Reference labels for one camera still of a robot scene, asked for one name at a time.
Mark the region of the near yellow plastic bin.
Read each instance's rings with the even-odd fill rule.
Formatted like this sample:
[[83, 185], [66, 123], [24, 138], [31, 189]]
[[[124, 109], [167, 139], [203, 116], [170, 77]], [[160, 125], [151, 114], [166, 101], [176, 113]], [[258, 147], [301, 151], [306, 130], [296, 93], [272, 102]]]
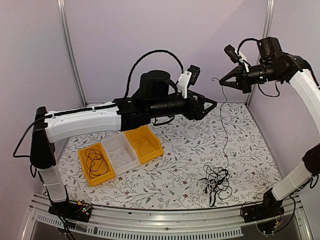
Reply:
[[79, 150], [78, 157], [83, 174], [91, 187], [116, 177], [101, 142]]

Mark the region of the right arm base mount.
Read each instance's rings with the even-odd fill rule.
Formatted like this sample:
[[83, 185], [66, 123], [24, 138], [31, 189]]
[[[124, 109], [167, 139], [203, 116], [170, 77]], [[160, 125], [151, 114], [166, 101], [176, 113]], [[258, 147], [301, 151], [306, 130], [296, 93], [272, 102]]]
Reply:
[[257, 224], [257, 229], [264, 235], [274, 234], [283, 221], [285, 210], [283, 208], [283, 200], [276, 200], [269, 189], [263, 195], [262, 203], [241, 206], [240, 215], [245, 223], [262, 221], [272, 218], [270, 221], [264, 221]]

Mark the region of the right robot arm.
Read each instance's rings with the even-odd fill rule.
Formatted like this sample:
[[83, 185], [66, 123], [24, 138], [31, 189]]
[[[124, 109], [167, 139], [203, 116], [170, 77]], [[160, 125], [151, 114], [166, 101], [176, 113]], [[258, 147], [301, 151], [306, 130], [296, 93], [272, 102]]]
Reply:
[[[315, 126], [320, 126], [320, 85], [315, 78], [310, 64], [298, 55], [292, 55], [282, 50], [276, 37], [254, 39], [257, 44], [260, 59], [258, 65], [250, 65], [240, 48], [227, 45], [224, 52], [238, 66], [219, 80], [219, 84], [251, 93], [253, 85], [272, 81], [288, 83], [303, 101]], [[269, 218], [278, 210], [290, 194], [300, 190], [310, 182], [312, 177], [320, 173], [320, 146], [308, 150], [302, 161], [284, 179], [277, 182], [263, 195], [258, 213], [262, 218]]]

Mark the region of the left aluminium frame post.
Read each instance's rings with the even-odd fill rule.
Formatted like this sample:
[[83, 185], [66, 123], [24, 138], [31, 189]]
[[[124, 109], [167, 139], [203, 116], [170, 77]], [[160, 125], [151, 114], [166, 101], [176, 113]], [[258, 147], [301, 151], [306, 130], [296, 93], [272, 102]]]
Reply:
[[66, 54], [69, 61], [73, 81], [74, 81], [76, 91], [81, 104], [83, 106], [86, 106], [88, 103], [87, 103], [85, 91], [81, 82], [81, 78], [79, 75], [78, 66], [76, 63], [76, 58], [75, 58], [75, 54], [72, 46], [72, 39], [71, 39], [69, 25], [68, 25], [66, 4], [64, 0], [57, 0], [56, 2], [57, 2], [59, 21], [60, 21], [61, 30], [62, 30], [62, 37], [64, 40]]

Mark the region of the floral table cloth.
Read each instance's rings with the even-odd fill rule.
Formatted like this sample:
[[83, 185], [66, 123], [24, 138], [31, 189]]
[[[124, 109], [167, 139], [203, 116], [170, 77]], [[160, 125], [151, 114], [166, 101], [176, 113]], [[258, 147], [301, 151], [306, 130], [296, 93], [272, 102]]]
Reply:
[[229, 188], [217, 196], [216, 207], [258, 202], [281, 179], [272, 155], [247, 107], [219, 104], [201, 121], [176, 116], [152, 126], [164, 154], [108, 182], [91, 187], [82, 171], [78, 151], [114, 136], [96, 132], [73, 137], [58, 169], [71, 200], [135, 209], [201, 209], [209, 197], [199, 179], [204, 167], [227, 168]]

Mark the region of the yellow plastic bin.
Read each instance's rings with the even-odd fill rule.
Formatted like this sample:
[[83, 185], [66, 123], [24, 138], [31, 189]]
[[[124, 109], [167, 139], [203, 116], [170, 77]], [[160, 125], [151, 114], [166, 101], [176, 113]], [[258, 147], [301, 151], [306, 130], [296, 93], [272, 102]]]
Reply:
[[79, 150], [78, 157], [83, 174], [91, 187], [116, 177], [101, 142]]
[[161, 141], [147, 125], [124, 132], [141, 165], [164, 155]]

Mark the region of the white translucent plastic bin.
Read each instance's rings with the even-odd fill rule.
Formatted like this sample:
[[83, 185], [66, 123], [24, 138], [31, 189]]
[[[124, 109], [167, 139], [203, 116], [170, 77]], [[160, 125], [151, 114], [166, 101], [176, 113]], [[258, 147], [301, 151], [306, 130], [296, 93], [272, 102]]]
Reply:
[[116, 176], [141, 165], [136, 151], [124, 134], [104, 139], [101, 144]]

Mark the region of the far yellow plastic bin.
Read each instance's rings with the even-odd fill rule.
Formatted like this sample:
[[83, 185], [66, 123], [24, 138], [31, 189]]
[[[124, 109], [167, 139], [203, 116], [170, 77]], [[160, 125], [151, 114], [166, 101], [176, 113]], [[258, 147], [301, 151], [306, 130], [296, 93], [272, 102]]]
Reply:
[[141, 165], [164, 155], [161, 141], [147, 125], [124, 132]]

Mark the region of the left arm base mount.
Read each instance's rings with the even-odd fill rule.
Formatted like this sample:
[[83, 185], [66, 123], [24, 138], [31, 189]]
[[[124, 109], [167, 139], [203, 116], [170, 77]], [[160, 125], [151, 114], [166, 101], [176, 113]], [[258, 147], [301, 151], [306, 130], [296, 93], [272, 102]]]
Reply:
[[80, 204], [70, 201], [65, 186], [63, 193], [65, 197], [62, 200], [58, 199], [54, 201], [51, 192], [47, 189], [47, 195], [50, 201], [48, 212], [64, 219], [88, 223], [92, 213], [92, 204], [83, 200], [80, 201]]

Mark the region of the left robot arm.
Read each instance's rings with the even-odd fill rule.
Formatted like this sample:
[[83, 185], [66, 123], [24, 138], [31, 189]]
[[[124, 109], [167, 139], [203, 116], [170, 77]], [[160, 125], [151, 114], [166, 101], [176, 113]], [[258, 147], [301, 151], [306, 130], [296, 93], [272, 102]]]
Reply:
[[182, 115], [188, 120], [202, 120], [217, 103], [189, 90], [199, 74], [199, 67], [191, 65], [181, 70], [177, 81], [172, 81], [168, 72], [151, 70], [141, 75], [133, 95], [126, 93], [100, 105], [65, 111], [39, 107], [27, 128], [32, 133], [27, 157], [38, 170], [55, 209], [63, 217], [70, 217], [75, 211], [56, 167], [56, 142], [94, 132], [134, 130], [160, 117], [173, 119]]

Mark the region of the front aluminium rail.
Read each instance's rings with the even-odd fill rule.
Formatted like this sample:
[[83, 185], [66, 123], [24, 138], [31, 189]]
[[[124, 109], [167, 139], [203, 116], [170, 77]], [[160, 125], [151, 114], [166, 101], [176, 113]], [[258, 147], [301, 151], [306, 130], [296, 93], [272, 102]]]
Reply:
[[312, 240], [298, 195], [283, 201], [284, 214], [245, 221], [244, 207], [149, 210], [94, 205], [88, 222], [71, 221], [66, 234], [49, 213], [47, 196], [35, 194], [22, 229], [23, 240]]

